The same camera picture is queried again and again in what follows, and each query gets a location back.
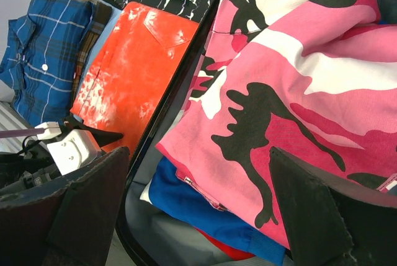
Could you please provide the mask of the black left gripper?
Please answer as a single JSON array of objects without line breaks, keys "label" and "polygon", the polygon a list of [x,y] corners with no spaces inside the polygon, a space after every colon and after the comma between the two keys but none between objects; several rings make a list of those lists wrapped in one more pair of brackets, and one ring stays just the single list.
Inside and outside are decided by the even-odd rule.
[{"label": "black left gripper", "polygon": [[[66,117],[57,122],[64,138],[71,130],[90,131],[99,147],[102,148],[123,138],[122,133],[98,130],[84,125],[74,117]],[[22,149],[18,153],[1,153],[1,195],[19,193],[33,187],[43,185],[60,174],[47,144],[59,141],[60,138],[41,141],[35,135],[34,128],[24,130],[1,131],[1,138],[24,136]]]}]

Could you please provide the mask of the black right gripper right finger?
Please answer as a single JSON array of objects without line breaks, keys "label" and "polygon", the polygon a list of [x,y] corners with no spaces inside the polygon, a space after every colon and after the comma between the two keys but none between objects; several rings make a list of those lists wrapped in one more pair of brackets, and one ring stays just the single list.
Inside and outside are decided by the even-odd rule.
[{"label": "black right gripper right finger", "polygon": [[295,265],[396,265],[396,196],[279,148],[269,167]]}]

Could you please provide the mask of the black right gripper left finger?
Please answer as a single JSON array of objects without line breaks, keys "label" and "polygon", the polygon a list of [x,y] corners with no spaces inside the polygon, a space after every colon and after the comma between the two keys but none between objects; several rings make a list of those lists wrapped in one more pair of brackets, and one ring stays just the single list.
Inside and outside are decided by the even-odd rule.
[{"label": "black right gripper left finger", "polygon": [[105,265],[127,179],[119,147],[39,187],[1,197],[1,265]]}]

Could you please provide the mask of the blue shirt white letters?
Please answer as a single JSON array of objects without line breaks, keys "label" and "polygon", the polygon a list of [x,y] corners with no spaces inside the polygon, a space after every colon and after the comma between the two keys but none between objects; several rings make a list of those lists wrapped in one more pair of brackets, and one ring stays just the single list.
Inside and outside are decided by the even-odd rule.
[{"label": "blue shirt white letters", "polygon": [[176,176],[176,167],[161,158],[140,199],[169,216],[198,228],[216,240],[275,265],[282,265],[285,248],[228,211],[220,211]]}]

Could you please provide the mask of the blue plaid shirt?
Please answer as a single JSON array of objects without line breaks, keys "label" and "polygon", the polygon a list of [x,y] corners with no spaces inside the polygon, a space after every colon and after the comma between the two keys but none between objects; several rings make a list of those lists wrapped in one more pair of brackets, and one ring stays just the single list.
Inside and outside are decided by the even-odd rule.
[{"label": "blue plaid shirt", "polygon": [[29,125],[69,114],[79,48],[93,14],[89,1],[31,0],[26,15],[8,21],[1,81],[14,91],[12,106]]}]

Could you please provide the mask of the orange tie-dye shirt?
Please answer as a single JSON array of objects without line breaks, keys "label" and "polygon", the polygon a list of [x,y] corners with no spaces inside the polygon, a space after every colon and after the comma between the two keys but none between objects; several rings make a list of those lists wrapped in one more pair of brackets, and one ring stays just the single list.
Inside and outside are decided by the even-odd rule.
[{"label": "orange tie-dye shirt", "polygon": [[134,152],[199,25],[130,2],[87,70],[71,113],[86,126],[123,134],[103,147]]}]

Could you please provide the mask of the pink camouflage shirt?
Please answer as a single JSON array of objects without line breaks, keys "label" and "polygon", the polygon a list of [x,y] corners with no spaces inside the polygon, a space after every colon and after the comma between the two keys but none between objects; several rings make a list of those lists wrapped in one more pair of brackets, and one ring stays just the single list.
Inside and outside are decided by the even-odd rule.
[{"label": "pink camouflage shirt", "polygon": [[380,18],[377,0],[221,0],[157,149],[215,208],[288,247],[271,148],[350,180],[396,172],[396,26]]}]

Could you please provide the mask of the brown plaid shirt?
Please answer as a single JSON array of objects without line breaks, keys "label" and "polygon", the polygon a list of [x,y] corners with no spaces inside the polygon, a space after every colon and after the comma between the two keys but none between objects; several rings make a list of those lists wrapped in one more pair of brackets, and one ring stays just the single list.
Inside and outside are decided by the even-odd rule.
[{"label": "brown plaid shirt", "polygon": [[87,63],[87,59],[91,53],[92,48],[102,34],[105,26],[109,22],[113,10],[110,6],[105,5],[98,0],[78,0],[90,2],[94,6],[91,22],[92,25],[88,27],[86,34],[83,36],[79,52],[76,60],[76,67],[74,71],[74,80],[71,91],[70,105],[73,104],[74,98],[78,93],[79,82],[83,73],[83,68]]}]

